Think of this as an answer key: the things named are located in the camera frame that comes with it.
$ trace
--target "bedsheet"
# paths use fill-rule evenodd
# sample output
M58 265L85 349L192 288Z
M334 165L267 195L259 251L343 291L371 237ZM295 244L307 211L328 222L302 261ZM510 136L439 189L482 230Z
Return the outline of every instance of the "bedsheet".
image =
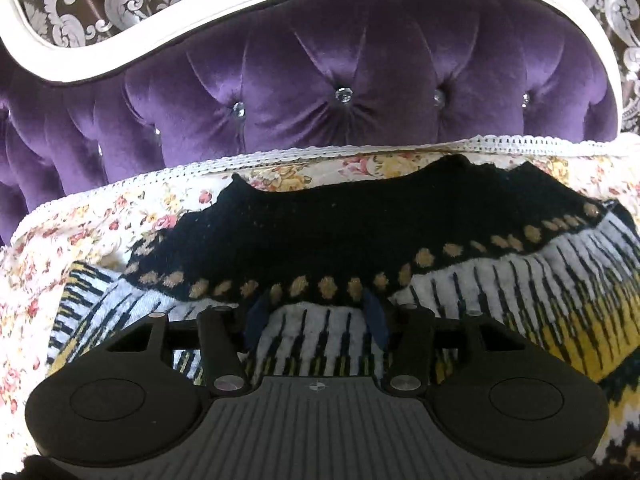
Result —
M0 248L0 471L20 470L21 459L36 453L24 423L24 405L45 377L49 332L74 260L123 270L141 234L173 226L185 212L215 202L233 172L257 189L286 192L401 176L445 154L428 150L354 150L331 156L283 153L270 153L260 164L236 157L164 170L48 203L27 216L12 244ZM501 168L528 160L578 192L620 200L640 227L640 152L574 158L465 155L473 163ZM634 401L624 410L628 420L629 415L638 416L640 406ZM607 442L622 439L624 429L613 418Z

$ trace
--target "striped knit fabric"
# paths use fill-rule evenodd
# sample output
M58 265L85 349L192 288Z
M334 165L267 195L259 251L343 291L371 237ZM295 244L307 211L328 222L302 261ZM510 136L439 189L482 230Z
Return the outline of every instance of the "striped knit fabric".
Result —
M393 304L411 303L451 319L465 312L488 314L585 373L603 388L610 407L595 459L640 468L640 239L619 206L585 211L594 214L593 221L575 214L545 221L545 239L534 251L468 251L467 259L413 273L389 297ZM539 230L525 232L535 240ZM494 241L510 243L508 237ZM151 312L194 319L216 304L210 296L178 300L166 290L78 262L51 335L50 371ZM357 306L285 301L274 308L257 347L242 358L254 383L264 375L380 378L397 340L392 334L388 348L380 349ZM197 351L177 351L174 367L202 381ZM436 379L455 368L456 353L440 351Z

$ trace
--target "purple headboard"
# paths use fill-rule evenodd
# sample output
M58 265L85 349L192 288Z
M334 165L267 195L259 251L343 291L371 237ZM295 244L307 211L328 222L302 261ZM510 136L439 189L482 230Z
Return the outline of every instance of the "purple headboard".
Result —
M617 133L591 43L537 0L285 0L72 86L1 50L0 106L5 242L43 202L221 156Z

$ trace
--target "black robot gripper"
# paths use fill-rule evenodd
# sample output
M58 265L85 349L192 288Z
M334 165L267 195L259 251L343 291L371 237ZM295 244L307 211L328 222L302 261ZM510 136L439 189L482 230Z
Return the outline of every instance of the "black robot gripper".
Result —
M81 480L567 480L593 465L608 419L600 388L489 316L436 318L367 291L392 366L368 377L266 377L238 352L257 344L268 301L152 313L43 381L26 405L42 456ZM199 349L204 384L172 369ZM455 349L438 383L434 356Z

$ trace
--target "gray ribbed panel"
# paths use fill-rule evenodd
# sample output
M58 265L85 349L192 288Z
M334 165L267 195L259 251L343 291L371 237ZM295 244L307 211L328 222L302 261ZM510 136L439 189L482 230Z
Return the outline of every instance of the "gray ribbed panel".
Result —
M82 480L574 480L592 467L488 462L441 434L418 400L385 395L370 378L319 381L315 391L311 378L268 377L217 400L187 440L139 464L60 465Z

